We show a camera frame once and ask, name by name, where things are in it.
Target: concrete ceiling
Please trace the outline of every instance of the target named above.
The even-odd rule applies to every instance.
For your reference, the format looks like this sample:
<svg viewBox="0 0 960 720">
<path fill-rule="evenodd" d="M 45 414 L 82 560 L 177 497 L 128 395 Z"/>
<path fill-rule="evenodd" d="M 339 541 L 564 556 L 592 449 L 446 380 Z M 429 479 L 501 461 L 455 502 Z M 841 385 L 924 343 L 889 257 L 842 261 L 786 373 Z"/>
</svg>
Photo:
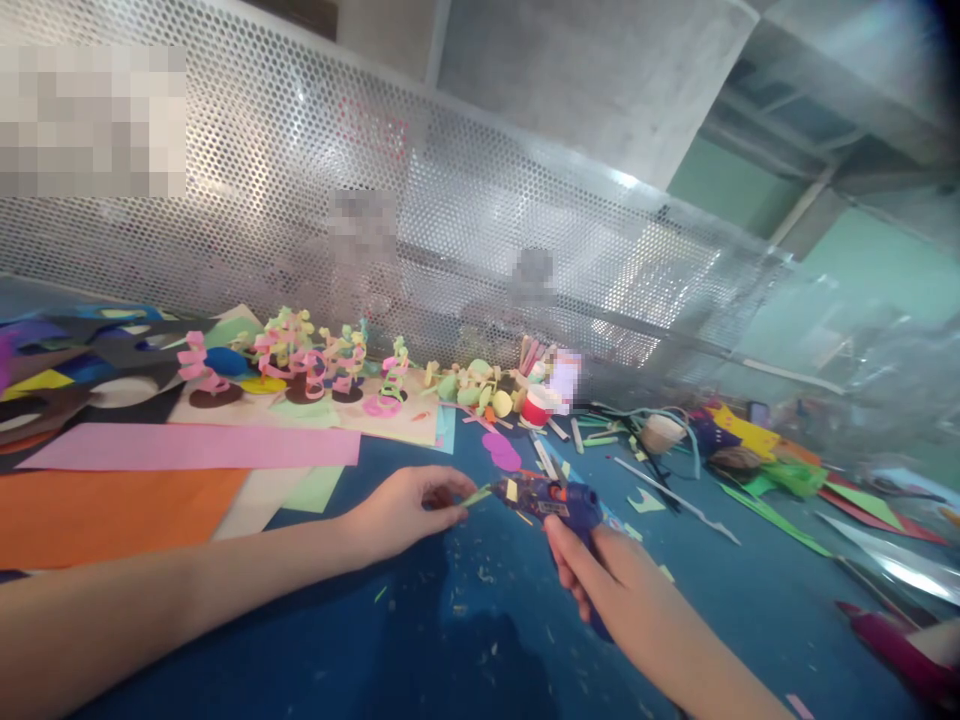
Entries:
<svg viewBox="0 0 960 720">
<path fill-rule="evenodd" d="M 907 0 L 780 0 L 702 132 L 960 251 L 960 114 L 940 18 Z"/>
</svg>

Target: metal mesh screen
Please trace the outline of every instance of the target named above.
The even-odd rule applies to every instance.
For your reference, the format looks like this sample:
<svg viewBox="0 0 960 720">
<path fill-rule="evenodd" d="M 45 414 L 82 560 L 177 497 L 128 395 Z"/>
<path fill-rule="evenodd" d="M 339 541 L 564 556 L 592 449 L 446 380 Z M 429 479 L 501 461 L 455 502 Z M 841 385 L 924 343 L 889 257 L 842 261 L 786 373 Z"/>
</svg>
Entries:
<svg viewBox="0 0 960 720">
<path fill-rule="evenodd" d="M 367 313 L 444 363 L 509 366 L 535 333 L 597 378 L 698 381 L 793 272 L 733 226 L 241 4 L 5 3 L 0 40 L 186 50 L 185 196 L 0 199 L 0 265 L 19 275 L 193 313 Z M 343 191 L 379 193 L 396 238 L 345 247 Z"/>
</svg>

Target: red cup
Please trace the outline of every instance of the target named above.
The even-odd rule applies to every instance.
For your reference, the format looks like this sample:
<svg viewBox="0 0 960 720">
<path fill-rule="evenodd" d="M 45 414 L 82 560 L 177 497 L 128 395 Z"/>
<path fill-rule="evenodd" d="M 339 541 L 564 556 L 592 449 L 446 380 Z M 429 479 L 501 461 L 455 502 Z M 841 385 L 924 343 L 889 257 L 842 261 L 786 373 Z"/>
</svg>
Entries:
<svg viewBox="0 0 960 720">
<path fill-rule="evenodd" d="M 556 412 L 558 405 L 559 401 L 554 393 L 543 385 L 531 385 L 527 390 L 527 399 L 523 403 L 520 417 L 532 427 L 543 427 Z"/>
</svg>

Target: paper strip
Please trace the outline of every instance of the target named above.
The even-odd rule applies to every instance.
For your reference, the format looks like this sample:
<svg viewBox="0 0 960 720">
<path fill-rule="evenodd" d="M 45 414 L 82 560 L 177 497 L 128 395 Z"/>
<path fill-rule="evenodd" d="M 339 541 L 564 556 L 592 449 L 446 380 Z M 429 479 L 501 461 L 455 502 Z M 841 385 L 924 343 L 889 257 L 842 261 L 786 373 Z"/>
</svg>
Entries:
<svg viewBox="0 0 960 720">
<path fill-rule="evenodd" d="M 78 425 L 19 468 L 200 470 L 356 465 L 360 433 L 219 425 Z"/>
</svg>

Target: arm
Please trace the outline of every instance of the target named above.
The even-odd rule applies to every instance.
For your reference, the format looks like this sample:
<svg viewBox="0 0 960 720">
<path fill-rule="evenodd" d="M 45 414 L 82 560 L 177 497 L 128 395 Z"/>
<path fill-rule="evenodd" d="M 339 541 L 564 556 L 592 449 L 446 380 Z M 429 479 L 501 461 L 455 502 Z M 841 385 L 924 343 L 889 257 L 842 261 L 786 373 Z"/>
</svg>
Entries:
<svg viewBox="0 0 960 720">
<path fill-rule="evenodd" d="M 0 707 L 10 718 L 63 716 L 270 600 L 451 527 L 466 517 L 453 495 L 475 491 L 453 468 L 404 468 L 333 520 L 2 585 Z"/>
<path fill-rule="evenodd" d="M 560 583 L 576 598 L 581 619 L 590 621 L 589 596 L 630 662 L 684 710 L 701 720 L 793 717 L 639 544 L 598 526 L 598 562 L 559 518 L 547 517 L 544 527 Z"/>
</svg>

